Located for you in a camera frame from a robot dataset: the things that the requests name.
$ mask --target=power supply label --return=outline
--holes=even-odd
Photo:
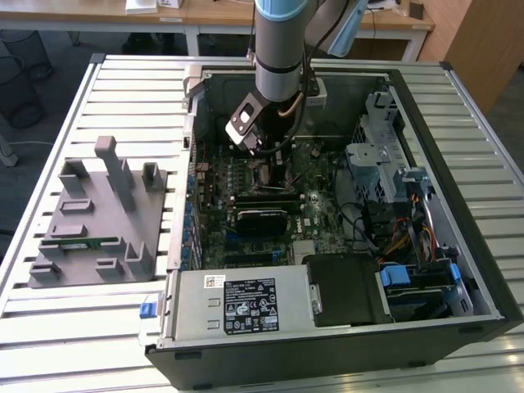
[[[226,334],[276,332],[277,288],[274,278],[224,283]]]

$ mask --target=wire mesh trash bin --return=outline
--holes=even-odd
[[[0,114],[14,129],[29,127],[43,116],[43,106],[24,72],[24,61],[16,56],[0,56]]]
[[[32,80],[47,78],[52,66],[38,31],[0,30],[0,41],[12,56],[20,57]]]

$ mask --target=table leg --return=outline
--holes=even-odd
[[[417,61],[422,45],[424,45],[424,41],[426,40],[426,36],[426,30],[413,31],[413,35],[411,36],[404,55],[402,56],[402,61]]]
[[[15,154],[11,146],[9,146],[3,136],[0,134],[0,161],[5,166],[15,166],[18,162],[18,156]]]
[[[186,34],[187,54],[189,56],[199,56],[198,34],[200,29],[198,26],[184,26],[184,33]]]

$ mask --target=metal slotted platform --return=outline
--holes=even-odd
[[[89,65],[0,268],[2,392],[175,391],[149,364],[138,343],[138,306],[147,295],[165,289],[175,184],[182,164],[183,69],[194,63],[247,64],[216,57],[107,56],[102,64]],[[524,305],[522,175],[454,73],[432,64],[317,64],[401,70],[513,294]],[[155,281],[30,289],[29,268],[62,188],[57,172],[65,158],[83,158],[89,170],[102,169],[93,146],[106,134],[115,136],[117,154],[129,159],[131,169],[155,160],[169,172]],[[410,142],[416,151],[413,139]],[[155,324],[147,330],[153,338],[159,334]],[[523,391],[523,366],[521,326],[491,342],[467,346],[431,367],[245,386],[238,391]]]

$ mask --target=white box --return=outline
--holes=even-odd
[[[125,13],[151,14],[156,12],[156,0],[127,0],[125,2]]]
[[[182,3],[183,0],[158,0],[158,5],[160,7],[180,8]]]

